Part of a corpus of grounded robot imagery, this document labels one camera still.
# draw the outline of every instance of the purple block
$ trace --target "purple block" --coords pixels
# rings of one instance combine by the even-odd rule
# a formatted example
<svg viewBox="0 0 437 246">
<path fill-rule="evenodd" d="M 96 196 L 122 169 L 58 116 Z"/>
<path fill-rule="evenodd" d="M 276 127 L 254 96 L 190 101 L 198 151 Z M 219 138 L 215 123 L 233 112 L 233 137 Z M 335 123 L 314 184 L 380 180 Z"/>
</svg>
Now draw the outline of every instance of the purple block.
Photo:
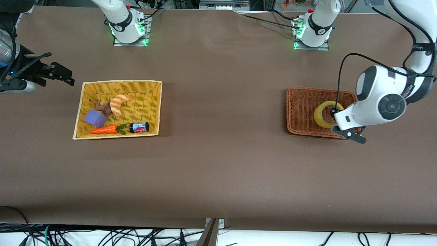
<svg viewBox="0 0 437 246">
<path fill-rule="evenodd" d="M 85 118 L 83 120 L 85 120 L 86 122 L 90 123 L 91 125 L 95 126 L 95 127 L 102 127 L 103 124 L 105 124 L 106 122 L 106 116 L 104 116 L 103 114 L 97 112 L 94 109 L 91 109 L 88 113 L 87 116 L 85 116 Z"/>
</svg>

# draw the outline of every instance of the brown table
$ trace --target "brown table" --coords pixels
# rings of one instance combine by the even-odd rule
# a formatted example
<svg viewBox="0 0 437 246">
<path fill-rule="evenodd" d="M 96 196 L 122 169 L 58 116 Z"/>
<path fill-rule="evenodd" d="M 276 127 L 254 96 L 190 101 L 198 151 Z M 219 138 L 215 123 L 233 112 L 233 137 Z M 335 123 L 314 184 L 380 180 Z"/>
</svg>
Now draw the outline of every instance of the brown table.
<svg viewBox="0 0 437 246">
<path fill-rule="evenodd" d="M 330 51 L 313 52 L 293 50 L 288 28 L 232 11 L 164 11 L 145 48 L 113 47 L 103 21 L 73 7 L 21 20 L 21 44 L 52 52 L 44 61 L 71 69 L 76 85 L 0 96 L 1 204 L 40 223 L 437 232 L 437 90 L 368 127 L 364 145 L 285 124 L 286 89 L 336 88 L 346 54 L 400 65 L 412 42 L 396 23 L 340 14 Z M 353 91 L 370 65 L 351 57 L 341 88 Z M 72 140 L 82 82 L 118 79 L 164 82 L 159 136 Z"/>
</svg>

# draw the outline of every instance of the yellow tape roll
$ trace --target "yellow tape roll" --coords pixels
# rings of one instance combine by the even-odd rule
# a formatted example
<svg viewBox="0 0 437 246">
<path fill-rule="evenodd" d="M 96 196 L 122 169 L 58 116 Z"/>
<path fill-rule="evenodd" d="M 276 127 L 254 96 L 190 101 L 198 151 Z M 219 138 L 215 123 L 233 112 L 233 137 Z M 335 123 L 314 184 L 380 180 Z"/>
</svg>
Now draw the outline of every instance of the yellow tape roll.
<svg viewBox="0 0 437 246">
<path fill-rule="evenodd" d="M 326 122 L 323 119 L 322 111 L 323 111 L 324 108 L 326 108 L 328 106 L 335 107 L 335 101 L 326 101 L 326 102 L 320 104 L 316 108 L 316 110 L 314 111 L 314 120 L 316 121 L 317 125 L 319 125 L 319 126 L 321 126 L 323 128 L 331 128 L 331 127 L 337 125 L 337 123 L 329 123 L 329 122 Z M 344 109 L 343 106 L 341 104 L 339 104 L 339 103 L 337 103 L 337 108 L 340 109 L 340 110 Z"/>
</svg>

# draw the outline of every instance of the teal cable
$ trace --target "teal cable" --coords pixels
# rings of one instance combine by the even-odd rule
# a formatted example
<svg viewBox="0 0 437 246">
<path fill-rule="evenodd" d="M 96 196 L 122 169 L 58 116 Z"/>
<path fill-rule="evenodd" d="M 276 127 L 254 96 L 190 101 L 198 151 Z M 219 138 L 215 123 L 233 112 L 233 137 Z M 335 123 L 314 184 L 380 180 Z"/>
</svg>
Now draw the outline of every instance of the teal cable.
<svg viewBox="0 0 437 246">
<path fill-rule="evenodd" d="M 45 242 L 45 246 L 49 246 L 49 241 L 47 240 L 47 234 L 48 234 L 48 232 L 49 232 L 49 226 L 50 226 L 50 225 L 47 225 L 47 227 L 45 228 L 45 231 L 44 231 L 44 242 Z"/>
</svg>

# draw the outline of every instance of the small can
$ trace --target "small can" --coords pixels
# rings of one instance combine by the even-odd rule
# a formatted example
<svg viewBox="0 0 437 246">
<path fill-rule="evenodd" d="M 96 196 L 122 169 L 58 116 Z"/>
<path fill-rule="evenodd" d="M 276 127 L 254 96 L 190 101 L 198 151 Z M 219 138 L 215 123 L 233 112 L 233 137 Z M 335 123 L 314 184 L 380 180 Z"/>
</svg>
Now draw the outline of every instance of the small can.
<svg viewBox="0 0 437 246">
<path fill-rule="evenodd" d="M 137 132 L 148 132 L 149 131 L 149 122 L 139 122 L 139 123 L 130 123 L 129 132 L 137 133 Z"/>
</svg>

